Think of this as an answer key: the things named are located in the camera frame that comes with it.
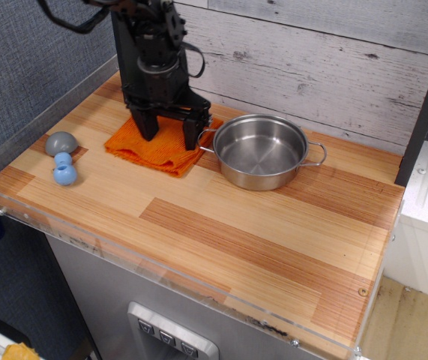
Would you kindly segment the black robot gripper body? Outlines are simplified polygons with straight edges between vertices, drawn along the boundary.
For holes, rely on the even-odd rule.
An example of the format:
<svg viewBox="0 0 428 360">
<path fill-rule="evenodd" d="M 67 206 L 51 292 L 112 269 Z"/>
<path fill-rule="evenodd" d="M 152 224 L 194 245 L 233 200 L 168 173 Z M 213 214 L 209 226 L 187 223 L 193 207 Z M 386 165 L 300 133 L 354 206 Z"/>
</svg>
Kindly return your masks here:
<svg viewBox="0 0 428 360">
<path fill-rule="evenodd" d="M 158 116 L 185 121 L 201 121 L 203 128 L 211 123 L 210 102 L 189 86 L 185 60 L 172 60 L 163 66 L 147 65 L 137 60 L 142 84 L 124 92 L 128 109 L 153 110 Z"/>
</svg>

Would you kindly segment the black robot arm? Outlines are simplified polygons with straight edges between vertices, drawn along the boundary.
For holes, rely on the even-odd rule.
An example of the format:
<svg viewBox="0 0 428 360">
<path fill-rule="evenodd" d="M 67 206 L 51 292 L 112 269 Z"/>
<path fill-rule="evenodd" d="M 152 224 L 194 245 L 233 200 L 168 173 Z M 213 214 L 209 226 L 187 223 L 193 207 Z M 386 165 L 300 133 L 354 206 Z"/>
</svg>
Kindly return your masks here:
<svg viewBox="0 0 428 360">
<path fill-rule="evenodd" d="M 158 117 L 183 123 L 184 147 L 194 150 L 210 125 L 208 100 L 189 85 L 185 21 L 173 1 L 93 1 L 112 14 L 124 102 L 142 137 L 159 131 Z"/>
</svg>

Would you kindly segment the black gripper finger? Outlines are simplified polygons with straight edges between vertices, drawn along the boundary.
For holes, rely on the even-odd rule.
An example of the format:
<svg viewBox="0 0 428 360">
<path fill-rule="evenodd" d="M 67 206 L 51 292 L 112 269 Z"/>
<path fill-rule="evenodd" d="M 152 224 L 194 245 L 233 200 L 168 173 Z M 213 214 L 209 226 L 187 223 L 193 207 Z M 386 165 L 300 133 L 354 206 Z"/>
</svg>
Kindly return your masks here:
<svg viewBox="0 0 428 360">
<path fill-rule="evenodd" d="M 187 119 L 183 121 L 184 145 L 186 150 L 195 150 L 199 134 L 203 130 L 201 121 Z"/>
<path fill-rule="evenodd" d="M 157 134 L 157 114 L 152 109 L 130 108 L 137 129 L 144 140 L 151 141 Z"/>
</svg>

